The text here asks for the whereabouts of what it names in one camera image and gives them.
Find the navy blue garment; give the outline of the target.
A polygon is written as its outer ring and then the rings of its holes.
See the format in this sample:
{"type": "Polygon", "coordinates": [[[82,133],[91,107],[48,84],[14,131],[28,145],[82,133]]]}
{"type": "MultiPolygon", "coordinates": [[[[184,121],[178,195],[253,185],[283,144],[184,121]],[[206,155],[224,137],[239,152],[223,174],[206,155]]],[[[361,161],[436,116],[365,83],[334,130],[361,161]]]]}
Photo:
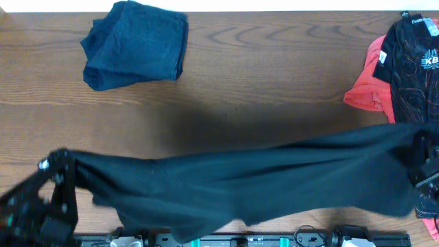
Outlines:
{"type": "Polygon", "coordinates": [[[81,41],[87,61],[83,80],[95,91],[137,82],[177,80],[187,48],[187,15],[143,5],[116,2],[81,41]]]}

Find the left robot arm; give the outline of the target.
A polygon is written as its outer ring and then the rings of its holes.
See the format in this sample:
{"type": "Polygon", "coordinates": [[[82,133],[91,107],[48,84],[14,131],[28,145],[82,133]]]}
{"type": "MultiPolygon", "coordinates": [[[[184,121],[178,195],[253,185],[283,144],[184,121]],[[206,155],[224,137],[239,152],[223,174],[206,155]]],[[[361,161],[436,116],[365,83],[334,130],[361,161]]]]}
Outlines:
{"type": "Polygon", "coordinates": [[[81,246],[73,236],[78,223],[75,157],[59,149],[38,171],[1,196],[1,229],[41,246],[81,246]]]}

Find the plain black t-shirt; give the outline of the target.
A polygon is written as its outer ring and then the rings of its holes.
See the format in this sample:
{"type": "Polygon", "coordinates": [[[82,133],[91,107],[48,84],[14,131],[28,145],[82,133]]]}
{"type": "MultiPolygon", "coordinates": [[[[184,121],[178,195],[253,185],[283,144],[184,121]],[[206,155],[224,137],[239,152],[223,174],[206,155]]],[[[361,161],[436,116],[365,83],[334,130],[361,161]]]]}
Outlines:
{"type": "Polygon", "coordinates": [[[322,208],[402,217],[417,191],[409,170],[433,124],[372,126],[273,148],[162,159],[75,151],[77,186],[129,229],[167,228],[185,243],[232,220],[258,224],[322,208]]]}

